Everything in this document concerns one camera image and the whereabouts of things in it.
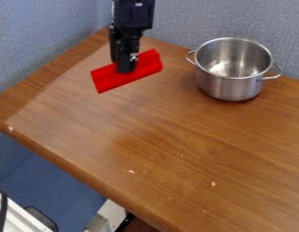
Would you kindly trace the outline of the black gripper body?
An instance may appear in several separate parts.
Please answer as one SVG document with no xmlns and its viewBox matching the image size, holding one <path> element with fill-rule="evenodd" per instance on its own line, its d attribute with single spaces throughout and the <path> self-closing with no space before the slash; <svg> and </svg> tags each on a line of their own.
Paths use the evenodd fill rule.
<svg viewBox="0 0 299 232">
<path fill-rule="evenodd" d="M 127 29 L 151 29 L 155 3 L 156 0 L 112 0 L 115 25 Z"/>
</svg>

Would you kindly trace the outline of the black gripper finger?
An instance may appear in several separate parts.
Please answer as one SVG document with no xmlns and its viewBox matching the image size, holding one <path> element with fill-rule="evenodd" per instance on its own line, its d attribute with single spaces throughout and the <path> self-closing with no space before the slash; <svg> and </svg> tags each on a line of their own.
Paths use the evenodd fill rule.
<svg viewBox="0 0 299 232">
<path fill-rule="evenodd" d="M 111 60 L 116 64 L 118 73 L 130 73 L 136 68 L 142 36 L 140 30 L 111 28 Z"/>
</svg>

